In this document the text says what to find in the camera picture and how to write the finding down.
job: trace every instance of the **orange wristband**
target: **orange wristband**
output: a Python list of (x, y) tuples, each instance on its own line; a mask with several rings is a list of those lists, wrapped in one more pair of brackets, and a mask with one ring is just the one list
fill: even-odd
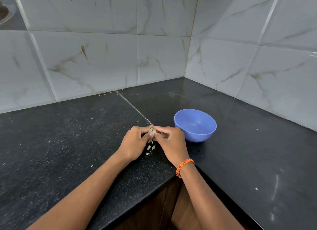
[(179, 174), (179, 171), (180, 169), (185, 165), (187, 164), (188, 162), (192, 162), (194, 165), (195, 165), (195, 162), (193, 161), (193, 159), (187, 159), (187, 160), (184, 160), (179, 166), (178, 168), (176, 169), (176, 175), (179, 177), (179, 178), (182, 178)]

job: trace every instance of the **countertop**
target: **countertop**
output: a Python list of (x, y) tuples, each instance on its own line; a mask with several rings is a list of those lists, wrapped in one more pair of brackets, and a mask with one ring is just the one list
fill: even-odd
[[(92, 174), (133, 125), (173, 126), (193, 108), (217, 130), (187, 147), (196, 166), (264, 229), (317, 224), (317, 133), (178, 78), (0, 115), (0, 228), (24, 229)], [(175, 176), (157, 147), (116, 178), (89, 229), (116, 222)]]

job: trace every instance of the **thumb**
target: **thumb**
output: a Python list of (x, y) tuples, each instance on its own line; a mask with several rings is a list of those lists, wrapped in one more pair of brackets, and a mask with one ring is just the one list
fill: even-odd
[(142, 141), (147, 143), (150, 139), (154, 137), (154, 132), (148, 132), (142, 137)]
[(163, 145), (164, 145), (165, 142), (166, 142), (166, 140), (161, 136), (160, 133), (156, 133), (155, 139), (156, 139), (157, 142), (161, 145), (161, 147), (163, 147)]

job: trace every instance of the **bowl rim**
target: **bowl rim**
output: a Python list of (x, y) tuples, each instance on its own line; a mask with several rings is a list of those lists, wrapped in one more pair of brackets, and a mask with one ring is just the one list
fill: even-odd
[[(185, 110), (200, 111), (200, 110), (196, 110), (196, 109), (182, 109), (182, 110), (180, 110), (180, 111), (177, 111), (177, 112), (175, 113), (175, 115), (174, 115), (174, 124), (176, 123), (175, 117), (176, 117), (177, 113), (178, 113), (178, 112), (181, 112), (181, 111), (185, 111)], [(213, 131), (211, 131), (210, 133), (207, 133), (207, 134), (197, 134), (197, 133), (194, 133), (194, 132), (186, 131), (186, 130), (182, 129), (182, 128), (179, 126), (179, 124), (177, 124), (177, 125), (178, 125), (179, 128), (181, 128), (183, 131), (189, 132), (190, 134), (194, 134), (194, 135), (197, 135), (197, 136), (206, 136), (206, 135), (210, 135), (210, 134), (214, 133), (214, 132), (216, 131), (216, 129), (217, 129), (217, 122), (215, 121), (215, 119), (214, 119), (211, 115), (207, 114), (206, 112), (203, 112), (203, 111), (200, 111), (200, 112), (202, 112), (202, 113), (208, 115), (209, 117), (211, 117), (211, 119), (212, 119), (212, 120), (215, 122), (215, 124), (216, 124), (215, 129), (214, 129)]]

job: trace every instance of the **forearm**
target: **forearm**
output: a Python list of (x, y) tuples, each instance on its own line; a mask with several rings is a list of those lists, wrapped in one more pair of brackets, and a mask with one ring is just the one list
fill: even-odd
[(180, 175), (203, 229), (243, 229), (192, 163), (185, 164)]
[(85, 229), (114, 179), (128, 164), (116, 152), (28, 230)]

